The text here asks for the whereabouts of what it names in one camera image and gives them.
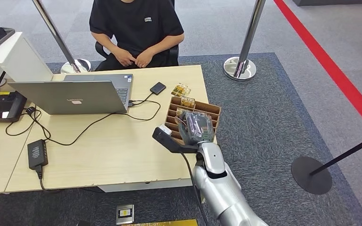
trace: wooden tray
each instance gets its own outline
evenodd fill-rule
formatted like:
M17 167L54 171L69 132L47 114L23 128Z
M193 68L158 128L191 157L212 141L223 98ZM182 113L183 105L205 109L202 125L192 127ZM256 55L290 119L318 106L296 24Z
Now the wooden tray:
M214 134L217 131L217 125L220 118L221 107L216 105L210 105L202 102L195 101L195 107L189 108L181 106L180 97L172 97L170 101L169 110L167 111L167 117L165 121L165 126L171 129L171 136L180 144L184 144L182 141L181 135L178 130L178 125L175 123L175 116L177 113L177 108L186 109L192 112L203 112L212 117L212 124L214 128Z

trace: laptop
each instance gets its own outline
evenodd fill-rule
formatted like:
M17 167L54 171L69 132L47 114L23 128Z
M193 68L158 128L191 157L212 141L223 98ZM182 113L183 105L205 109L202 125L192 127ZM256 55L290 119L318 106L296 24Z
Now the laptop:
M132 87L132 74L66 75L64 81L111 81L125 110L128 108Z
M125 113L111 81L10 82L48 114Z

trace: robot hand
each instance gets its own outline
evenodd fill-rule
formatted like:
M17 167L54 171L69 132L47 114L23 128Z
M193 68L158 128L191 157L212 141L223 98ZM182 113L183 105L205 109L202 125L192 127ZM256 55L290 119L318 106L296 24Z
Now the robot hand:
M176 120L178 121L180 135L186 145L213 142L213 124L206 114L184 111Z

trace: packaged snack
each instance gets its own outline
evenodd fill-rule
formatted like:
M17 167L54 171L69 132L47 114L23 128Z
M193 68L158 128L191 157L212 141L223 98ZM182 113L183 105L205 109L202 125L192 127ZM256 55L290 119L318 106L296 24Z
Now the packaged snack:
M190 98L190 97L181 97L181 106L194 108L195 99Z
M178 83L177 86L172 90L171 94L176 97L186 96L191 92L191 89L187 85Z
M187 110L182 109L182 108L177 108L177 113L175 114L175 116L179 117L184 111L187 111Z

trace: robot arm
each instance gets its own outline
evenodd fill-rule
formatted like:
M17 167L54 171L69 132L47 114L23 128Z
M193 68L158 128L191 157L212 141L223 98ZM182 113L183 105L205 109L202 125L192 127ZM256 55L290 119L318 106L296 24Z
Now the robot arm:
M248 205L241 185L224 161L220 147L213 143L211 120L203 113L185 112L178 119L186 145L180 145L159 127L153 138L172 153L195 153L193 176L197 188L222 226L268 226Z
M206 199L207 205L222 226L268 226L250 208L230 167L222 159L219 146L202 143L193 174L195 184Z

